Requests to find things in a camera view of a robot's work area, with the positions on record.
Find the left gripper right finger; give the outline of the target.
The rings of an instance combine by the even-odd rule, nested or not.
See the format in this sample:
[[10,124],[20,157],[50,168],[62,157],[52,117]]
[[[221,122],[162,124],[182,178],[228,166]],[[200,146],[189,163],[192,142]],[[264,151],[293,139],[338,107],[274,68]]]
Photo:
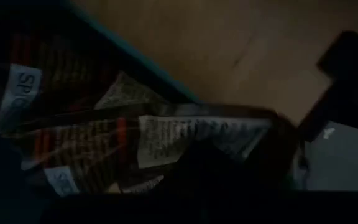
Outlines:
[[225,151],[241,166],[248,186],[264,190],[288,188],[287,176],[300,143],[293,125],[225,127]]

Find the dark teal tray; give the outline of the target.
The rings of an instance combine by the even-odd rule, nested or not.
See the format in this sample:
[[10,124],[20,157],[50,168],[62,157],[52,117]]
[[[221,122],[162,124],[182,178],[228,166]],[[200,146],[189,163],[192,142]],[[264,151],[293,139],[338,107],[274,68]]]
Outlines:
[[[103,34],[60,0],[0,0],[0,34],[5,32],[34,35],[50,41],[66,40],[77,49],[98,52],[105,57],[117,59],[125,71],[167,99],[165,103],[141,104],[206,105],[198,103],[176,82],[164,76],[157,67],[123,46],[117,39]],[[12,133],[20,124],[17,123],[13,128],[0,133],[5,150],[14,152],[13,157],[20,180],[28,189],[44,197],[66,196],[51,190],[42,192],[28,182],[22,169],[23,153],[12,138]],[[246,182],[240,165],[226,161],[224,171],[230,168],[234,168],[239,180]]]

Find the brown spice packet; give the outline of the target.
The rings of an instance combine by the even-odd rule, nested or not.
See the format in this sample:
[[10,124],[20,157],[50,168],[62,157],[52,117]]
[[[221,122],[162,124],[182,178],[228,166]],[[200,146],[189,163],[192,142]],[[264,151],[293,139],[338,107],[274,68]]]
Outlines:
[[140,104],[56,114],[21,122],[12,133],[28,182],[59,195],[146,192],[201,145],[266,175],[287,174],[298,140],[279,114],[246,106]]
[[44,116],[165,102],[115,58],[66,40],[0,34],[0,133]]

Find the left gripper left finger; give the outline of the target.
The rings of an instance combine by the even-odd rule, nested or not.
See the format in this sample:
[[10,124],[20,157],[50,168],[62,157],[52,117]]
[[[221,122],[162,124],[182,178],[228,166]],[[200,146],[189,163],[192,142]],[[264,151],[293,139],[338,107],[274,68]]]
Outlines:
[[226,156],[211,142],[194,142],[165,176],[175,194],[197,194],[214,185],[226,167]]

